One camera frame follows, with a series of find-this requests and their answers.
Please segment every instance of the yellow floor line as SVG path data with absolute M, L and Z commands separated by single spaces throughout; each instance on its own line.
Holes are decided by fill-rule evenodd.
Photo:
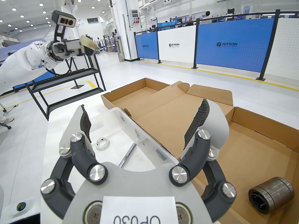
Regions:
M 178 68 L 183 68 L 183 69 L 188 69 L 188 70 L 195 70 L 195 71 L 200 71 L 200 72 L 205 72 L 205 73 L 211 73 L 211 74 L 219 74 L 219 75 L 224 75 L 224 76 L 229 76 L 229 77 L 235 77 L 235 78 L 239 78 L 239 79 L 247 79 L 247 80 L 256 81 L 256 82 L 259 82 L 259 83 L 264 83 L 264 84 L 269 84 L 269 85 L 274 85 L 274 86 L 277 86 L 277 87 L 281 87 L 281 88 L 285 88 L 285 89 L 289 89 L 289 90 L 293 90 L 293 91 L 298 91 L 299 92 L 299 89 L 295 89 L 295 88 L 288 87 L 288 86 L 285 86 L 285 85 L 280 85 L 280 84 L 275 84 L 275 83 L 260 81 L 260 80 L 256 80 L 256 79 L 251 79 L 251 78 L 247 78 L 247 77 L 241 77 L 241 76 L 227 74 L 227 73 L 217 73 L 217 72 L 212 72 L 212 71 L 207 71 L 207 70 L 202 70 L 202 69 L 192 69 L 192 68 L 188 68 L 188 67 L 173 66 L 173 65 L 163 64 L 163 63 L 160 63 L 159 65 L 169 66 L 169 67 L 178 67 Z
M 96 87 L 96 86 L 93 84 L 93 82 L 91 82 L 90 80 L 82 81 L 82 82 L 79 82 L 78 84 L 82 84 L 82 83 L 84 83 L 84 82 L 87 82 L 87 83 L 91 86 L 91 88 L 95 88 L 95 87 Z M 43 94 L 43 95 L 45 96 L 45 95 L 48 95 L 48 94 L 50 94 L 50 93 L 53 93 L 53 92 L 56 92 L 56 91 L 60 91 L 60 90 L 63 90 L 63 89 L 66 89 L 66 88 L 69 88 L 69 87 L 72 87 L 72 86 L 75 86 L 75 85 L 72 84 L 72 85 L 69 85 L 69 86 L 66 86 L 66 87 L 57 89 L 57 90 L 55 90 L 55 91 L 51 91 L 51 92 L 45 93 L 45 94 Z M 28 100 L 19 102 L 19 103 L 15 104 L 15 105 L 19 105 L 19 104 L 21 104 L 21 103 L 25 103 L 25 102 L 30 101 L 30 100 L 33 100 L 33 98 L 30 98 L 30 99 L 28 99 Z

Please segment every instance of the sneaker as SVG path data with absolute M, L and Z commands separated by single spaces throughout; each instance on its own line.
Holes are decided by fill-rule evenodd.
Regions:
M 6 120 L 3 122 L 4 125 L 8 124 L 9 122 L 12 122 L 15 118 L 6 118 Z

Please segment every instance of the security camera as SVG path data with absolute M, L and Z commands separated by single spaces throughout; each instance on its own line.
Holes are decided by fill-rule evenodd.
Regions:
M 52 21 L 57 25 L 74 28 L 76 23 L 76 18 L 71 14 L 54 10 L 52 13 Z

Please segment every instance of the silver bolt head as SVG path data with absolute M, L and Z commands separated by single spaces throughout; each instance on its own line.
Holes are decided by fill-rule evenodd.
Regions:
M 187 172 L 181 166 L 175 166 L 171 171 L 172 178 L 179 184 L 184 184 L 188 180 Z
M 209 140 L 211 137 L 210 133 L 204 129 L 199 129 L 197 133 L 198 133 L 199 137 L 204 140 Z
M 229 198 L 234 198 L 237 193 L 236 188 L 231 183 L 224 183 L 222 186 L 222 192 Z
M 52 180 L 51 178 L 49 179 L 46 179 L 41 188 L 40 188 L 40 191 L 43 193 L 43 194 L 49 194 L 51 193 L 55 188 L 55 181 Z
M 91 168 L 89 178 L 94 182 L 98 182 L 104 178 L 105 172 L 106 170 L 103 165 L 96 164 Z
M 72 143 L 77 143 L 82 139 L 82 137 L 83 137 L 83 134 L 81 132 L 76 132 L 76 133 L 72 134 L 70 141 Z
M 71 150 L 71 144 L 67 143 L 66 145 L 61 145 L 59 148 L 60 155 L 66 155 Z
M 216 156 L 217 156 L 217 151 L 213 147 L 210 147 L 209 157 L 210 158 L 215 158 Z

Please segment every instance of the black cable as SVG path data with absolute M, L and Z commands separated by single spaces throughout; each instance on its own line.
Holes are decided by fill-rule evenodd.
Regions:
M 74 60 L 73 57 L 71 57 L 71 62 L 70 62 L 69 69 L 68 69 L 68 71 L 67 71 L 66 73 L 64 73 L 64 74 L 54 73 L 54 72 L 50 71 L 50 70 L 47 69 L 47 68 L 46 68 L 46 70 L 47 70 L 49 73 L 54 74 L 55 76 L 65 76 L 66 74 L 68 74 L 68 73 L 70 72 L 70 70 L 71 70 L 71 68 L 72 68 L 72 62 L 73 62 L 73 60 Z

